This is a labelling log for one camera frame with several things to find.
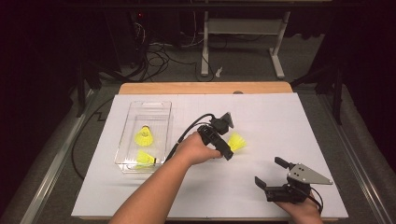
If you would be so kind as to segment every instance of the finger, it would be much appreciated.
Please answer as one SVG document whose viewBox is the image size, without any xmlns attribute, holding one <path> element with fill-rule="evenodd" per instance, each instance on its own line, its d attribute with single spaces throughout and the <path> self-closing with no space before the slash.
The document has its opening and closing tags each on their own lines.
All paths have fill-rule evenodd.
<svg viewBox="0 0 396 224">
<path fill-rule="evenodd" d="M 215 150 L 215 149 L 209 149 L 209 156 L 210 156 L 210 158 L 221 158 L 222 157 L 220 151 Z"/>
</svg>

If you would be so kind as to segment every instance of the wooden table edge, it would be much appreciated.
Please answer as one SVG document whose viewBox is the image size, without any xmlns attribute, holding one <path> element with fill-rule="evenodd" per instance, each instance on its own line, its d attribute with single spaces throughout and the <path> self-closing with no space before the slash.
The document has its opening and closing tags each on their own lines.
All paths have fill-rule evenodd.
<svg viewBox="0 0 396 224">
<path fill-rule="evenodd" d="M 124 83 L 119 94 L 290 93 L 285 81 L 270 82 L 155 82 Z"/>
</svg>

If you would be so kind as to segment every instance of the metal rail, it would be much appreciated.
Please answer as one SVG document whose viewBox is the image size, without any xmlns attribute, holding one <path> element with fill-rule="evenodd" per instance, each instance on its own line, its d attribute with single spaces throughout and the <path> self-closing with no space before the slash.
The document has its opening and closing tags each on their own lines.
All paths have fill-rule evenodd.
<svg viewBox="0 0 396 224">
<path fill-rule="evenodd" d="M 31 224 L 36 223 L 38 219 L 38 215 L 40 214 L 41 210 L 44 207 L 50 193 L 55 186 L 55 183 L 58 179 L 59 174 L 61 173 L 64 163 L 67 159 L 67 156 L 70 154 L 70 148 L 73 146 L 74 141 L 76 140 L 76 136 L 79 132 L 79 129 L 82 126 L 86 118 L 86 113 L 90 108 L 93 99 L 97 93 L 90 90 L 87 94 L 87 106 L 85 107 L 82 115 L 75 121 L 74 127 L 71 130 L 70 134 L 64 141 L 64 144 L 59 149 L 58 153 L 55 155 L 52 164 L 50 165 L 46 175 L 41 182 L 40 187 L 38 188 L 37 192 L 35 193 L 35 197 L 31 201 L 29 207 L 27 208 L 22 220 L 21 224 Z"/>
<path fill-rule="evenodd" d="M 366 197 L 368 204 L 372 208 L 372 211 L 375 215 L 376 220 L 379 224 L 392 224 L 393 221 L 387 211 L 385 205 L 382 203 L 380 196 L 378 195 L 377 189 L 370 177 L 367 175 L 358 155 L 355 152 L 355 148 L 349 142 L 347 135 L 341 125 L 338 125 L 332 116 L 332 106 L 329 102 L 329 99 L 324 95 L 318 96 L 319 101 L 322 103 L 325 108 L 327 114 L 329 115 L 330 120 L 332 121 L 332 125 L 337 131 L 341 142 L 344 145 L 344 152 L 346 154 L 346 159 L 349 161 L 352 172 L 356 176 L 359 185 L 361 186 L 361 190 Z"/>
</svg>

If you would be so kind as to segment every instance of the table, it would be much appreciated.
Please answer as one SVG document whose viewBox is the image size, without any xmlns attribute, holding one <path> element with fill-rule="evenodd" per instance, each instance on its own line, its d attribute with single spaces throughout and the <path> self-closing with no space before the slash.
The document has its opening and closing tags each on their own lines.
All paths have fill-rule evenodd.
<svg viewBox="0 0 396 224">
<path fill-rule="evenodd" d="M 204 17 L 204 46 L 202 50 L 201 76 L 209 75 L 209 34 L 237 34 L 237 35 L 276 35 L 276 45 L 269 49 L 271 60 L 278 78 L 284 78 L 282 66 L 277 53 L 285 34 L 290 12 L 285 12 L 283 19 L 279 20 L 246 20 L 246 19 L 209 19 L 209 13 Z"/>
<path fill-rule="evenodd" d="M 234 130 L 248 143 L 229 161 L 213 160 L 191 167 L 169 219 L 289 219 L 283 210 L 266 201 L 264 192 L 254 183 L 255 175 L 268 186 L 286 183 L 287 172 L 274 163 L 275 156 L 300 161 L 332 179 L 298 95 L 286 82 L 128 83 L 122 85 L 113 102 L 72 216 L 110 218 L 149 177 L 149 174 L 123 174 L 114 157 L 129 104 L 153 99 L 173 103 L 174 142 L 192 119 L 210 110 L 220 116 L 230 111 Z M 347 217 L 335 185 L 315 188 L 326 204 L 324 219 Z"/>
</svg>

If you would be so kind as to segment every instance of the wire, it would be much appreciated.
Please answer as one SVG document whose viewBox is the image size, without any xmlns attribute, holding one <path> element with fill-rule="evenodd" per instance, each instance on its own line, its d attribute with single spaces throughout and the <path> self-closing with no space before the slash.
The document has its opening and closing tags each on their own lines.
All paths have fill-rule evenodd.
<svg viewBox="0 0 396 224">
<path fill-rule="evenodd" d="M 301 189 L 298 189 L 298 188 L 296 188 L 296 187 L 294 187 L 294 186 L 292 186 L 292 185 L 290 185 L 290 187 L 292 188 L 292 189 L 294 189 L 294 190 L 297 190 L 297 191 L 299 191 L 301 194 L 303 194 L 305 197 L 307 197 L 308 199 L 310 199 L 312 202 L 314 202 L 317 206 L 318 206 L 318 211 L 319 211 L 319 213 L 321 214 L 321 212 L 322 212 L 322 210 L 323 210 L 323 200 L 322 200 L 322 198 L 320 197 L 320 195 L 318 194 L 318 192 L 314 189 L 314 191 L 317 193 L 317 195 L 319 196 L 319 198 L 320 198 L 320 200 L 321 200 L 321 203 L 319 203 L 314 197 L 312 197 L 311 195 L 309 195 L 309 194 L 307 194 L 307 193 L 305 193 L 305 192 L 303 192 Z"/>
<path fill-rule="evenodd" d="M 93 111 L 93 113 L 90 115 L 90 117 L 87 119 L 87 121 L 84 123 L 84 125 L 81 127 L 81 129 L 78 131 L 78 135 L 76 137 L 76 140 L 73 143 L 73 147 L 72 147 L 72 152 L 71 152 L 71 160 L 72 160 L 72 164 L 73 164 L 73 169 L 75 170 L 76 174 L 78 175 L 78 177 L 82 180 L 85 179 L 85 176 L 83 176 L 77 166 L 76 166 L 76 162 L 75 162 L 75 148 L 76 148 L 76 143 L 79 139 L 79 137 L 81 136 L 82 131 L 85 129 L 85 127 L 87 126 L 87 124 L 89 123 L 89 121 L 91 120 L 91 118 L 93 117 L 93 115 L 99 115 L 99 118 L 97 121 L 106 121 L 106 119 L 101 119 L 102 116 L 102 112 L 98 112 L 105 104 L 107 104 L 108 102 L 110 102 L 111 100 L 113 100 L 114 97 L 111 97 L 110 99 L 106 100 L 104 103 L 102 103 L 101 105 L 99 105 L 99 107 L 97 107 L 95 109 L 95 111 Z"/>
<path fill-rule="evenodd" d="M 213 114 L 204 114 L 201 117 L 199 117 L 198 119 L 196 119 L 187 129 L 186 131 L 184 131 L 184 133 L 178 138 L 177 142 L 175 143 L 175 145 L 172 147 L 171 151 L 169 152 L 168 156 L 166 157 L 165 161 L 163 163 L 166 163 L 167 161 L 169 161 L 173 155 L 176 152 L 177 146 L 184 140 L 184 137 L 186 136 L 186 134 L 195 126 L 197 125 L 198 121 L 200 121 L 201 119 L 205 118 L 205 117 L 212 117 L 212 119 L 215 119 L 216 117 Z"/>
<path fill-rule="evenodd" d="M 143 28 L 143 26 L 141 24 L 137 23 L 137 22 L 135 22 L 134 24 L 136 24 L 139 27 L 139 30 L 137 31 L 137 34 L 136 34 L 136 38 L 139 37 L 140 30 L 143 30 L 142 44 L 145 43 L 145 40 L 146 40 L 146 30 L 145 30 L 145 28 Z"/>
<path fill-rule="evenodd" d="M 194 43 L 195 41 L 195 37 L 196 37 L 196 33 L 197 33 L 197 20 L 196 20 L 196 14 L 195 11 L 192 12 L 192 16 L 194 17 L 194 36 L 192 38 L 192 41 L 190 42 L 189 45 L 185 45 L 185 46 L 181 46 L 181 47 L 191 47 L 191 46 L 195 46 L 196 44 Z"/>
<path fill-rule="evenodd" d="M 317 191 L 317 190 L 315 190 L 314 188 L 311 188 L 314 192 L 316 192 L 317 193 L 317 195 L 319 196 L 319 198 L 320 198 L 320 203 L 321 203 L 321 207 L 320 207 L 320 209 L 319 209 L 319 213 L 321 214 L 321 212 L 323 211 L 323 206 L 324 206 L 324 204 L 323 204 L 323 199 L 321 198 L 321 196 L 320 196 L 320 194 L 319 194 L 319 192 Z"/>
<path fill-rule="evenodd" d="M 194 44 L 185 45 L 185 46 L 181 46 L 181 47 L 182 48 L 189 48 L 189 47 L 197 46 L 197 45 L 200 45 L 203 41 L 204 41 L 204 39 L 202 38 L 201 40 L 195 42 Z"/>
<path fill-rule="evenodd" d="M 212 36 L 216 36 L 222 40 L 224 40 L 224 46 L 222 47 L 214 47 L 214 46 L 208 46 L 211 49 L 226 49 L 228 46 L 228 39 L 227 39 L 227 35 L 214 35 L 212 34 Z"/>
<path fill-rule="evenodd" d="M 159 49 L 157 49 L 156 51 L 150 51 L 149 53 L 151 54 L 155 54 L 156 57 L 152 57 L 149 59 L 149 61 L 153 60 L 153 59 L 160 59 L 163 61 L 163 63 L 161 64 L 152 64 L 150 63 L 149 65 L 151 66 L 157 66 L 158 69 L 154 74 L 148 74 L 148 76 L 146 78 L 143 79 L 143 81 L 146 81 L 147 79 L 151 79 L 152 77 L 155 77 L 157 75 L 159 75 L 161 72 L 163 72 L 168 66 L 169 66 L 169 62 L 174 62 L 174 63 L 180 63 L 180 64 L 186 64 L 186 65 L 194 65 L 194 75 L 196 76 L 196 71 L 197 71 L 197 63 L 183 63 L 180 61 L 177 61 L 175 59 L 173 59 L 171 56 L 169 56 L 169 54 L 166 53 L 166 49 L 165 49 L 165 44 L 151 44 L 152 47 L 160 47 Z"/>
<path fill-rule="evenodd" d="M 107 70 L 107 71 L 104 71 L 104 72 L 105 73 L 110 73 L 111 72 L 111 74 L 115 74 L 116 73 L 117 75 L 116 76 L 112 76 L 112 77 L 105 77 L 105 76 L 103 76 L 102 74 L 99 73 L 99 78 L 101 78 L 103 80 L 107 80 L 107 81 L 118 80 L 118 81 L 121 81 L 121 82 L 138 82 L 139 80 L 134 81 L 134 80 L 132 80 L 130 78 L 131 77 L 136 77 L 139 74 L 140 75 L 145 74 L 146 70 L 147 70 L 147 67 L 148 67 L 148 62 L 146 60 L 146 57 L 144 57 L 142 62 L 138 65 L 138 67 L 133 72 L 131 72 L 128 75 L 124 76 L 123 74 L 117 73 L 115 71 L 108 71 Z"/>
</svg>

